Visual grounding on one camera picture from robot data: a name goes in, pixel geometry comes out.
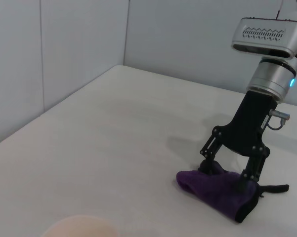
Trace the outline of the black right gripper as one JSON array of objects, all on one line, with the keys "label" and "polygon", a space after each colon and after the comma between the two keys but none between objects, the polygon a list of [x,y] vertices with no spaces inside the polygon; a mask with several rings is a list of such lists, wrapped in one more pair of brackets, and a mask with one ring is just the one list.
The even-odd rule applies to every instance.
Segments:
[{"label": "black right gripper", "polygon": [[242,156],[249,157],[246,168],[236,184],[236,190],[244,192],[248,186],[257,183],[270,149],[262,142],[269,112],[277,107],[276,100],[267,94],[248,91],[245,94],[232,121],[225,126],[213,128],[200,154],[204,156],[199,171],[213,173],[216,153],[222,145]]}]

